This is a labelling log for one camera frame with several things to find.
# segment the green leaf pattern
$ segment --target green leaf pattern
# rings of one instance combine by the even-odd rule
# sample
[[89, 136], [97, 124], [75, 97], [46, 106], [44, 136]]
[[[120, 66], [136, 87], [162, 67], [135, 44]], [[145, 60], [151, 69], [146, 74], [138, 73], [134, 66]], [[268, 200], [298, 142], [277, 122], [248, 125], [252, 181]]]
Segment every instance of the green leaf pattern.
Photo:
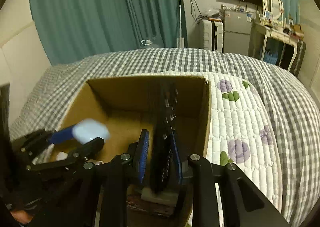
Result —
[[223, 93], [222, 98], [236, 102], [239, 99], [239, 93], [237, 91]]
[[242, 81], [242, 84], [244, 86], [245, 89], [247, 89], [249, 86], [251, 86], [248, 82], [246, 81]]
[[228, 158], [228, 155], [225, 151], [220, 152], [220, 165], [225, 166], [227, 163], [233, 163], [233, 160]]

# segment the round mirror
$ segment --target round mirror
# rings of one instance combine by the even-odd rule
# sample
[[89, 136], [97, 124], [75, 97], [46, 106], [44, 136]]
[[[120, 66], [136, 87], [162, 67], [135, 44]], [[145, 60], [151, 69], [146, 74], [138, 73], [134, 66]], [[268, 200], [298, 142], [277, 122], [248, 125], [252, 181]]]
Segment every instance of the round mirror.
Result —
[[273, 13], [273, 19], [277, 20], [281, 16], [283, 4], [281, 0], [264, 0], [264, 8], [266, 11], [271, 11]]

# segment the bed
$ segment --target bed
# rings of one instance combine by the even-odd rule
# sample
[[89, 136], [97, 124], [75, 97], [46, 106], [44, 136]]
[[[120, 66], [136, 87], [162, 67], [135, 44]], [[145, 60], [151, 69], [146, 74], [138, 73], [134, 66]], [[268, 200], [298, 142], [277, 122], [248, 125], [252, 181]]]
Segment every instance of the bed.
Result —
[[11, 125], [11, 138], [38, 128], [57, 128], [87, 79], [164, 71], [222, 73], [254, 85], [276, 137], [282, 168], [281, 213], [292, 226], [299, 226], [320, 195], [319, 109], [292, 74], [251, 57], [202, 49], [142, 49], [51, 67]]

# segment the open cardboard box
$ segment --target open cardboard box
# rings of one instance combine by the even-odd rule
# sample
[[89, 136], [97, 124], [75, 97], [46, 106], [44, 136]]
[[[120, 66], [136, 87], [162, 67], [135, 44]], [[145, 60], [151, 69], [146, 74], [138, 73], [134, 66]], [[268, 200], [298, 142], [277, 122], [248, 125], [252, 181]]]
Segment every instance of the open cardboard box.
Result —
[[[105, 163], [125, 153], [130, 143], [139, 139], [142, 129], [150, 133], [144, 183], [148, 185], [152, 153], [153, 127], [159, 110], [160, 89], [174, 83], [178, 90], [176, 132], [180, 143], [191, 155], [206, 155], [211, 117], [210, 81], [201, 76], [128, 76], [88, 80], [70, 105], [61, 125], [65, 128], [86, 118], [108, 127], [111, 138], [95, 159]], [[69, 152], [80, 144], [75, 140], [55, 146]], [[128, 226], [185, 226], [192, 209], [192, 186], [181, 212], [172, 218], [160, 218], [128, 210]]]

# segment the refrigerator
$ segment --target refrigerator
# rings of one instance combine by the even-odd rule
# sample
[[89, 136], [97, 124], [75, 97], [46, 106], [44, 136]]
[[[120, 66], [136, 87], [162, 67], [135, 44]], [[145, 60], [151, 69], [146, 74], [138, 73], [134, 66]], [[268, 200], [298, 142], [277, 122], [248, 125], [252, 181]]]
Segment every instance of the refrigerator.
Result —
[[223, 52], [247, 56], [250, 43], [251, 16], [234, 11], [224, 12]]

